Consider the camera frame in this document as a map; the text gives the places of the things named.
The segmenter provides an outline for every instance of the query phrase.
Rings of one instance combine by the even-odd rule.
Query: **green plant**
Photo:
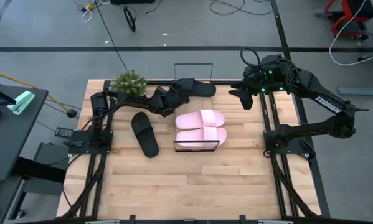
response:
[[[146,91],[147,82],[147,79],[141,74],[135,73],[134,70],[127,69],[127,71],[112,79],[109,90],[143,96]]]

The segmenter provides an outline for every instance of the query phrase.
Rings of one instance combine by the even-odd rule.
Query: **pink slipper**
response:
[[[199,110],[196,112],[179,115],[175,119],[178,129],[188,130],[205,127],[220,127],[224,125],[225,118],[216,110]]]
[[[181,131],[176,135],[177,141],[219,140],[220,146],[226,140],[224,128],[203,127],[192,131]],[[181,147],[215,147],[217,143],[178,143]]]

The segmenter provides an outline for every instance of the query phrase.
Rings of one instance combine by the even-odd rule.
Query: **concrete floor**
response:
[[[0,10],[4,2],[0,0]],[[328,47],[333,41],[329,21],[312,15],[314,9],[324,8],[328,0],[276,2],[289,47]],[[131,5],[138,12],[135,33],[126,25],[122,7],[104,5],[100,9],[119,47],[162,47],[164,44],[168,47],[281,47],[273,14],[252,16],[238,12],[218,16],[210,12],[210,3],[210,0],[164,0],[158,10],[150,14],[143,12],[157,3]],[[246,10],[267,12],[270,5],[268,2],[247,1]],[[0,20],[0,47],[111,47],[98,12],[94,10],[93,15],[90,22],[82,22],[82,13],[69,0],[12,0]],[[373,20],[367,26],[373,33]],[[373,47],[373,34],[365,42],[342,38],[336,47]],[[259,54],[262,58],[278,53],[276,49],[271,51]],[[174,63],[213,63],[212,78],[241,78],[244,69],[238,51],[120,54],[127,67],[146,78],[174,78]],[[340,86],[373,86],[373,63],[339,67],[326,53],[292,52],[291,56],[297,66],[313,72],[333,93],[337,93]],[[359,54],[338,53],[334,56],[341,62],[355,62]],[[123,70],[115,52],[0,52],[1,73],[45,88],[59,101],[78,107],[82,105],[88,79],[111,78]],[[177,77],[209,78],[209,75],[209,67],[177,68]],[[16,85],[2,78],[0,83]],[[342,97],[357,107],[371,110],[356,114],[357,131],[352,138],[313,138],[324,190],[332,218],[373,221],[373,97]],[[304,100],[304,106],[310,123],[331,116],[313,101]],[[77,120],[68,119],[49,107],[42,109],[37,120],[52,129],[77,125]],[[40,142],[61,144],[62,139],[55,138],[52,131],[36,124],[22,156],[33,157]],[[22,207],[27,215],[16,222],[51,219],[55,216],[58,202],[59,197],[29,194]]]

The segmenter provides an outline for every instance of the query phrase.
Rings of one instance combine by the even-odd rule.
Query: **white cable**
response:
[[[88,12],[91,14],[91,17],[89,17],[89,19],[85,20],[85,15],[87,15]],[[92,17],[93,17],[92,11],[89,10],[89,9],[87,9],[87,10],[84,12],[84,15],[82,16],[82,21],[84,21],[84,22],[89,22],[89,21],[92,19]]]
[[[338,64],[338,65],[341,65],[341,66],[351,66],[351,65],[357,65],[357,64],[360,64],[360,63],[363,63],[363,62],[367,62],[368,60],[372,60],[373,57],[371,58],[368,58],[368,59],[365,59],[365,60],[361,60],[360,62],[355,62],[355,63],[349,63],[349,64],[343,64],[343,63],[339,63],[337,62],[334,58],[333,58],[333,55],[331,54],[331,48],[333,47],[334,43],[336,42],[337,38],[339,37],[340,33],[344,30],[344,28],[351,22],[355,19],[355,17],[359,14],[359,12],[362,10],[363,6],[365,5],[367,0],[364,0],[361,7],[359,8],[359,10],[356,12],[355,16],[352,17],[352,19],[350,21],[348,21],[344,27],[341,28],[341,30],[338,32],[336,38],[334,38],[334,41],[333,43],[331,43],[330,47],[329,47],[329,54],[330,54],[330,57],[331,57],[331,60],[333,60],[334,63]]]
[[[102,4],[110,4],[111,3],[111,1],[109,1],[109,2],[105,2],[105,0],[99,0],[100,1],[100,3],[102,3]]]

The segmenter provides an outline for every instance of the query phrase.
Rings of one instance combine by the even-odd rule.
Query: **black slipper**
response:
[[[154,137],[148,115],[144,112],[137,113],[131,121],[132,130],[142,148],[145,156],[152,158],[159,153],[159,146]]]
[[[187,96],[201,96],[211,97],[214,96],[217,89],[215,85],[210,83],[202,83],[196,81],[194,78],[181,78],[172,81]]]

